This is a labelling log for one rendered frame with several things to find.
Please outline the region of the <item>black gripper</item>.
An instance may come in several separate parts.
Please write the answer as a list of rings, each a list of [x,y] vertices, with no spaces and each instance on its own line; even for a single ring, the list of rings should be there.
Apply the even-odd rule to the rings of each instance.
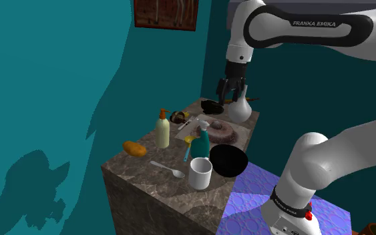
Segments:
[[[218,103],[224,104],[225,96],[230,91],[229,80],[232,79],[232,100],[237,101],[239,95],[243,91],[246,83],[246,68],[247,63],[237,63],[227,60],[225,67],[225,79],[220,79],[216,88],[216,94],[218,95]]]

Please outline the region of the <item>black bowl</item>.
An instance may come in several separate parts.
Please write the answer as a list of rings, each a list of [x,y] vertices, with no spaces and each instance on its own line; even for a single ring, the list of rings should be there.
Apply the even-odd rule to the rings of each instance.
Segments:
[[[211,148],[209,160],[214,171],[226,178],[237,177],[248,165],[248,156],[238,147],[228,144],[218,144]]]

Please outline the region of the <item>pale cutting board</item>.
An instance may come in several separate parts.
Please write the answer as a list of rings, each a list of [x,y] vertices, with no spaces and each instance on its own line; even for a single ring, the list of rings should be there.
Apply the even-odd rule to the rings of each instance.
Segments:
[[[214,117],[210,117],[210,116],[203,115],[203,114],[200,114],[198,116],[198,118],[200,120],[204,120],[204,121],[207,121],[207,122],[210,121],[210,120],[218,120]],[[229,144],[229,145],[236,146],[239,149],[245,151],[245,145],[246,145],[247,139],[249,137],[250,130],[247,129],[247,128],[244,128],[240,125],[237,125],[237,124],[232,124],[230,122],[227,122],[227,123],[229,125],[231,125],[231,127],[233,128],[233,130],[236,132],[236,135],[237,135],[236,141],[232,144]],[[175,135],[175,138],[180,139],[180,140],[184,140],[184,138],[186,136],[195,136],[197,138],[200,137],[200,127],[198,125],[198,120],[191,121],[187,126],[185,126],[183,129],[181,129]],[[210,142],[210,148],[213,148],[215,145],[217,145],[217,144]]]

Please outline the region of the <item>dark brown round object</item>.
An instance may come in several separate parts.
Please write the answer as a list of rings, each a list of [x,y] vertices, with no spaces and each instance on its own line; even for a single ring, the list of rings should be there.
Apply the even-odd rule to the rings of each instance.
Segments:
[[[189,116],[189,113],[182,111],[174,111],[170,116],[170,121],[174,124],[186,123],[185,118]]]

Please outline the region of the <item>white mug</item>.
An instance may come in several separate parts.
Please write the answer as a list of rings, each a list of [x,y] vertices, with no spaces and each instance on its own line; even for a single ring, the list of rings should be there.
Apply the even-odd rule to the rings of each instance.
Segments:
[[[196,190],[206,189],[210,183],[212,169],[212,163],[208,158],[194,158],[190,162],[188,183]]]

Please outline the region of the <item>white round vase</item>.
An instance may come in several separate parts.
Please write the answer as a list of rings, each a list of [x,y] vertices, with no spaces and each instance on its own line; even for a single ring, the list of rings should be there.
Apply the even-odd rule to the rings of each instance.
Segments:
[[[237,101],[228,106],[228,116],[234,123],[245,122],[251,116],[252,108],[246,100],[247,88],[248,86],[245,85]]]

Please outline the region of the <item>orange brown stick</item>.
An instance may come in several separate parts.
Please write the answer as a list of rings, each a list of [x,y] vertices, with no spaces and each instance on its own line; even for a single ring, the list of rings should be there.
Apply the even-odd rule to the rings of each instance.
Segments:
[[[249,98],[249,97],[246,97],[246,101],[247,102],[250,102],[250,101],[256,101],[256,100],[259,100],[260,98]],[[233,103],[233,100],[232,99],[226,99],[224,101],[225,104],[230,104],[230,103]]]

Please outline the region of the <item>teal spray bottle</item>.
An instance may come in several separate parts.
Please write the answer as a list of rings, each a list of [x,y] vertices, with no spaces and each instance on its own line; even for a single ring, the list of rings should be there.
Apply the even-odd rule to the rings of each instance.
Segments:
[[[192,140],[190,155],[192,158],[208,158],[210,153],[210,141],[207,128],[210,125],[207,121],[198,119],[200,137]]]

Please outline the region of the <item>brown potato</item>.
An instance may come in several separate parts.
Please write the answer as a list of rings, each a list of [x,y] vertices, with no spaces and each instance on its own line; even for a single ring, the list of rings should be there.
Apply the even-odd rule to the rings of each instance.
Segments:
[[[134,157],[143,157],[147,153],[147,149],[136,142],[126,141],[122,144],[122,147],[128,155]]]

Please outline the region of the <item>cream soap bottle orange pump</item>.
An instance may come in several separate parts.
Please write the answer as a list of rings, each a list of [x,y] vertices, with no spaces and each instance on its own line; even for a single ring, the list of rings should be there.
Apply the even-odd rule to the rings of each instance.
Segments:
[[[155,137],[157,148],[167,148],[170,141],[170,122],[166,118],[168,110],[162,108],[160,110],[159,119],[156,121]]]

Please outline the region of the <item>purple patterned robot stand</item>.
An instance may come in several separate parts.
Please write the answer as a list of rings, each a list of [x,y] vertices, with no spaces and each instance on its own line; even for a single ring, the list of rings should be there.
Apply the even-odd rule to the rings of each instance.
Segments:
[[[270,235],[260,207],[278,180],[278,176],[249,163],[236,177],[216,235]],[[348,211],[318,196],[313,196],[311,203],[322,235],[352,235]]]

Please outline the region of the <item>black lumpy object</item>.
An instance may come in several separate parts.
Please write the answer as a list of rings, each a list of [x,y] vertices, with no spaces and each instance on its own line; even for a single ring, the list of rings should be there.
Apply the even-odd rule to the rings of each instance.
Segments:
[[[213,100],[201,101],[201,108],[205,114],[219,115],[224,112],[223,106]]]

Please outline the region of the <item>red framed wall picture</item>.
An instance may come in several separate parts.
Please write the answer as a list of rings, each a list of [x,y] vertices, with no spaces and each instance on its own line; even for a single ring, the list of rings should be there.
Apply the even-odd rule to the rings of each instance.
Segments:
[[[133,0],[136,27],[195,31],[198,0]]]

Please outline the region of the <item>grey spoon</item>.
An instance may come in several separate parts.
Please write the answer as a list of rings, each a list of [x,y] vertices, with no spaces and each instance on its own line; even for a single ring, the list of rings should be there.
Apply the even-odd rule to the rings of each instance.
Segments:
[[[175,169],[172,169],[172,168],[169,168],[169,167],[166,167],[162,164],[159,164],[158,162],[155,162],[155,161],[150,161],[150,163],[154,166],[158,166],[160,168],[164,168],[164,169],[167,169],[167,170],[170,170],[173,174],[174,177],[176,178],[183,178],[185,176],[185,174],[179,170],[175,170]]]

